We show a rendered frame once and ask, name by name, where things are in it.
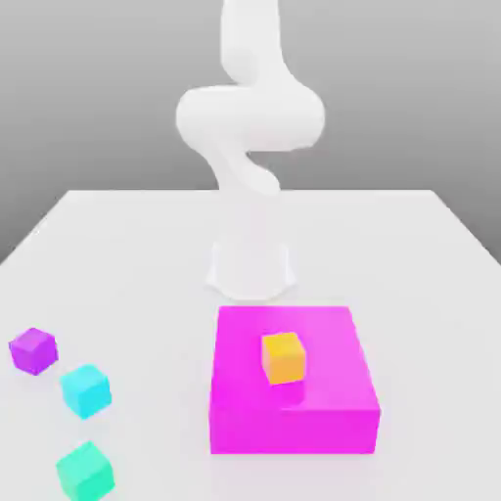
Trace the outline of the small orange cube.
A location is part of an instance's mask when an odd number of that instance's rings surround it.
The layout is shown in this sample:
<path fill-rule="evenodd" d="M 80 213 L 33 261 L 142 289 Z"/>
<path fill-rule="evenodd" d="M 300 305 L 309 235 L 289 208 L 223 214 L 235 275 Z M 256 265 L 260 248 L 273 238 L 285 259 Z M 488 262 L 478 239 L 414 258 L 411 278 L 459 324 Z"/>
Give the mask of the small orange cube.
<path fill-rule="evenodd" d="M 261 338 L 261 365 L 270 385 L 301 382 L 305 376 L 306 351 L 294 332 Z"/>

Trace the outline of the small cyan cube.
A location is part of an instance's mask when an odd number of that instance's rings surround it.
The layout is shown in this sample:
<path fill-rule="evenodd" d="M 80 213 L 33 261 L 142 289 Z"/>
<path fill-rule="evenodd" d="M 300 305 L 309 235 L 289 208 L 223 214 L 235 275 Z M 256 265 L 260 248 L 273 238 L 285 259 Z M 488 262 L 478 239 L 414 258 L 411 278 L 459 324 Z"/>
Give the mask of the small cyan cube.
<path fill-rule="evenodd" d="M 68 408 L 85 420 L 112 403 L 108 377 L 96 366 L 86 364 L 60 377 L 63 399 Z"/>

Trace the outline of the large magenta box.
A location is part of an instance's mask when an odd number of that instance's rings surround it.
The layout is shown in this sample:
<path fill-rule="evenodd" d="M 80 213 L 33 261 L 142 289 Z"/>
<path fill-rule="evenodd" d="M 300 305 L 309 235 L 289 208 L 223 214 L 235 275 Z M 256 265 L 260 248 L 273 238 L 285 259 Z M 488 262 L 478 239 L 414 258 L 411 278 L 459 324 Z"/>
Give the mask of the large magenta box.
<path fill-rule="evenodd" d="M 287 332 L 305 349 L 305 376 L 272 385 L 262 339 Z M 220 307 L 208 416 L 213 454 L 373 453 L 381 407 L 350 309 Z"/>

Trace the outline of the small green cube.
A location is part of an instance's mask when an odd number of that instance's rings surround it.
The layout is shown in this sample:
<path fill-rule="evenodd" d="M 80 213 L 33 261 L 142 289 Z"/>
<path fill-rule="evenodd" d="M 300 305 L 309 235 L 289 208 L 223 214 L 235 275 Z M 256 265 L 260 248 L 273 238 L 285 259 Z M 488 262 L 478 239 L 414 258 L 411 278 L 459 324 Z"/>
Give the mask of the small green cube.
<path fill-rule="evenodd" d="M 92 441 L 72 450 L 56 469 L 70 501 L 100 501 L 115 487 L 112 464 Z"/>

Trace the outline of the small purple cube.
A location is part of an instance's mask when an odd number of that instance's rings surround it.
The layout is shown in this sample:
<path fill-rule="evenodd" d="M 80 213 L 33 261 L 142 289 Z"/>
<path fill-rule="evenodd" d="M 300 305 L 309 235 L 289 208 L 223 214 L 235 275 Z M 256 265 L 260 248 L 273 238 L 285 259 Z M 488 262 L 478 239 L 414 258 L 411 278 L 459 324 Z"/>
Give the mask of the small purple cube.
<path fill-rule="evenodd" d="M 14 365 L 33 376 L 59 360 L 56 339 L 53 335 L 30 328 L 9 341 Z"/>

